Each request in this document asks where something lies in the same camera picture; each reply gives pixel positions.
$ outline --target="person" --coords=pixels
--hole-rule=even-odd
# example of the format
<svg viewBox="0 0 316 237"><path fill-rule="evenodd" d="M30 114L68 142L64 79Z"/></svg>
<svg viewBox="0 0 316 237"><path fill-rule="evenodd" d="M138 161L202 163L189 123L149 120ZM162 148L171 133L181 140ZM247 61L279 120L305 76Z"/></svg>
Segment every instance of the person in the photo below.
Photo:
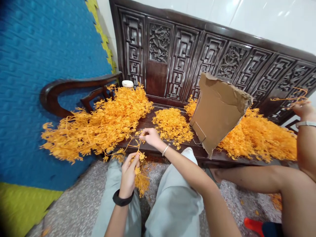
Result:
<svg viewBox="0 0 316 237"><path fill-rule="evenodd" d="M144 236L199 236L199 214L204 207L211 236L241 236L220 190L198 166L191 148L178 153L154 128L145 128L140 138L171 162L159 183ZM138 164L137 153L129 154L122 167L110 160L92 237L141 236L140 204L133 195Z"/></svg>
<svg viewBox="0 0 316 237"><path fill-rule="evenodd" d="M301 121L316 122L316 110L308 102L293 107ZM299 126L299 170L283 166L211 169L215 181L227 180L253 192L282 196L279 236L314 236L316 233L316 127Z"/></svg>

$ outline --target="foot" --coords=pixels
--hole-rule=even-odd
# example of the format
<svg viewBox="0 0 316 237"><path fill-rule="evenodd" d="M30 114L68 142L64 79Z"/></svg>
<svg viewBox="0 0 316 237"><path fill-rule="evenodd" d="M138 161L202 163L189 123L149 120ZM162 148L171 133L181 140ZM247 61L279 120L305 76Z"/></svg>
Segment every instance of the foot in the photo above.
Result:
<svg viewBox="0 0 316 237"><path fill-rule="evenodd" d="M217 183L221 183L222 182L222 179L218 176L218 171L220 170L219 168L209 168L210 169L210 172L211 174L213 175L215 181Z"/></svg>

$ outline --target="silver watch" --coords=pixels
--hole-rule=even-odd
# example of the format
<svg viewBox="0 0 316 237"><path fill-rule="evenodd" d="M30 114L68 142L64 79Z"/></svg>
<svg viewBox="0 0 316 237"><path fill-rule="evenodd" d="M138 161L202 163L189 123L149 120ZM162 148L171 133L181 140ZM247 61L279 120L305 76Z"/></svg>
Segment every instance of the silver watch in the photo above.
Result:
<svg viewBox="0 0 316 237"><path fill-rule="evenodd" d="M302 125L316 127L316 122L311 122L311 121L298 122L298 123L296 123L296 128L298 129L299 126L302 126Z"/></svg>

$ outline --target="black wristwatch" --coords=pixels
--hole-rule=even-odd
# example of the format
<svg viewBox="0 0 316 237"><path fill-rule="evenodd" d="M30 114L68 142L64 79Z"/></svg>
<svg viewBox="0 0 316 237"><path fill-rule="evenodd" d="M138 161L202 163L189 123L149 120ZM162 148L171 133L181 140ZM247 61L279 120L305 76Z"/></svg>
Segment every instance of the black wristwatch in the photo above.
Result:
<svg viewBox="0 0 316 237"><path fill-rule="evenodd" d="M129 198L122 199L119 197L119 190L117 190L113 195L113 201L118 206L126 206L130 204L134 196L134 192L132 192L132 195Z"/></svg>

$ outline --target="cardboard piece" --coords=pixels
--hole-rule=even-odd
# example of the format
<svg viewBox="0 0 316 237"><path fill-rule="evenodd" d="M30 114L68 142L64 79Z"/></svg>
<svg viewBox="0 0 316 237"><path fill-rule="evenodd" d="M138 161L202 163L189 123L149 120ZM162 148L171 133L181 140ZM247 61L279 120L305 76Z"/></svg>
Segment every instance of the cardboard piece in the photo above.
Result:
<svg viewBox="0 0 316 237"><path fill-rule="evenodd" d="M210 158L213 149L240 122L253 98L209 73L201 74L199 86L200 96L190 125Z"/></svg>

